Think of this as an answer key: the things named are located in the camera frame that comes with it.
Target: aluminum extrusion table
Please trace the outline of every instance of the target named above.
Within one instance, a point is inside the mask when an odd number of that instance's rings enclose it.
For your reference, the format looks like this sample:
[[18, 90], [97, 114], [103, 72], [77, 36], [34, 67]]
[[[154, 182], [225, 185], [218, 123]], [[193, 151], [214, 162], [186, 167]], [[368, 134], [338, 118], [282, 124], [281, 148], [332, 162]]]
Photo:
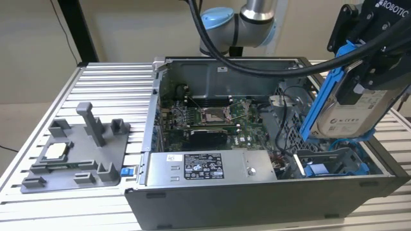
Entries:
[[[22, 194], [21, 184], [47, 142], [53, 119], [66, 118], [71, 124], [85, 123], [75, 110], [79, 102], [93, 102], [94, 115], [103, 123], [118, 117], [131, 123], [125, 166], [137, 166], [151, 92], [153, 64], [90, 63], [77, 69], [0, 178], [0, 230], [141, 230], [123, 196], [135, 178], [122, 178], [115, 187], [37, 194]], [[378, 124], [376, 137], [411, 174], [411, 124], [394, 109]], [[411, 181], [389, 197], [368, 201], [346, 219], [214, 230], [411, 230]]]

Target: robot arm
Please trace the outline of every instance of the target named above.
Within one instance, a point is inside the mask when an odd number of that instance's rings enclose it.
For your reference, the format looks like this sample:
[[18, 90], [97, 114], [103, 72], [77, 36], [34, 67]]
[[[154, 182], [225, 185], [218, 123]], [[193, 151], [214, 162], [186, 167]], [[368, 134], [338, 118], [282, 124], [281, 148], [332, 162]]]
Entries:
[[202, 44], [233, 70], [281, 79], [332, 70], [301, 129], [303, 139], [368, 140], [411, 84], [411, 1], [366, 0], [361, 10], [345, 5], [328, 46], [337, 58], [293, 70], [258, 70], [229, 60], [210, 38], [195, 0], [187, 2]]
[[[366, 0], [360, 11], [345, 5], [329, 51], [337, 57], [354, 51], [409, 15], [410, 0]], [[368, 140], [374, 127], [411, 84], [411, 29], [381, 50], [334, 69], [319, 91], [301, 133], [305, 140]]]

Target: wire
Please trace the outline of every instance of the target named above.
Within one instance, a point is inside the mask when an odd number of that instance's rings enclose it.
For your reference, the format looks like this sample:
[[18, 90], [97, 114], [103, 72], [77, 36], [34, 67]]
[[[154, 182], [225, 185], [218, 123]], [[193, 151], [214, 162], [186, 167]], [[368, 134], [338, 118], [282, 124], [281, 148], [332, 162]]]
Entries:
[[402, 109], [404, 104], [405, 104], [405, 101], [400, 102], [398, 109], [397, 109], [398, 112], [400, 112], [400, 110]]
[[202, 7], [203, 7], [203, 0], [201, 0], [201, 3], [199, 3], [199, 12], [202, 12]]
[[279, 138], [281, 138], [281, 134], [283, 132], [283, 129], [285, 129], [285, 126], [286, 126], [286, 120], [287, 120], [287, 102], [286, 102], [286, 96], [283, 95], [283, 102], [285, 102], [285, 113], [283, 113], [283, 120], [282, 120], [282, 124], [281, 124], [281, 129], [277, 133], [277, 136], [275, 136], [275, 145], [277, 145], [277, 148], [281, 150], [282, 154], [286, 154], [287, 156], [293, 156], [287, 151], [286, 149], [283, 149], [279, 144], [278, 144], [278, 141], [279, 141]]
[[13, 152], [15, 152], [15, 153], [18, 153], [18, 152], [19, 152], [17, 149], [13, 149], [13, 148], [9, 148], [9, 147], [5, 147], [5, 146], [2, 146], [2, 145], [0, 145], [0, 148], [6, 149], [6, 150], [9, 150], [9, 151], [13, 151]]
[[62, 21], [61, 21], [61, 18], [59, 18], [59, 14], [58, 14], [57, 8], [55, 8], [55, 6], [54, 6], [54, 2], [53, 2], [53, 0], [51, 0], [51, 6], [53, 6], [54, 13], [57, 14], [57, 18], [58, 18], [58, 21], [59, 21], [59, 24], [61, 24], [62, 30], [63, 30], [65, 35], [66, 35], [67, 45], [69, 45], [69, 48], [70, 48], [70, 51], [71, 51], [73, 57], [75, 58], [77, 65], [78, 65], [78, 64], [79, 64], [79, 61], [78, 61], [78, 58], [77, 58], [75, 53], [73, 52], [73, 48], [71, 48], [70, 41], [69, 41], [69, 35], [67, 35], [66, 30], [65, 30], [65, 27], [63, 27], [63, 24], [62, 24]]
[[342, 141], [348, 141], [348, 142], [350, 142], [352, 144], [356, 145], [356, 147], [358, 148], [358, 150], [360, 150], [360, 152], [361, 152], [361, 158], [364, 159], [364, 158], [366, 157], [365, 152], [364, 152], [364, 149], [362, 149], [360, 143], [354, 142], [352, 139], [338, 139], [338, 140], [336, 140], [336, 141], [333, 142], [333, 144], [330, 145], [330, 147], [329, 147], [329, 151], [333, 151], [334, 146], [336, 146], [340, 142], [342, 142]]
[[222, 55], [215, 45], [213, 44], [207, 30], [205, 28], [197, 1], [187, 0], [187, 3], [190, 5], [191, 16], [194, 19], [194, 23], [201, 38], [203, 40], [203, 43], [209, 49], [211, 56], [215, 59], [218, 59], [222, 63], [225, 63], [227, 67], [230, 67], [233, 70], [239, 71], [241, 73], [249, 75], [254, 75], [257, 77], [281, 77], [281, 78], [302, 77], [342, 67], [350, 64], [352, 62], [362, 59], [373, 52], [378, 51], [398, 36], [398, 34], [401, 34], [402, 31], [409, 29], [411, 25], [411, 15], [408, 15], [393, 25], [393, 27], [388, 31], [385, 31], [380, 36], [377, 36], [365, 45], [358, 47], [354, 51], [314, 66], [307, 66], [303, 68], [287, 69], [287, 70], [259, 70], [237, 64]]

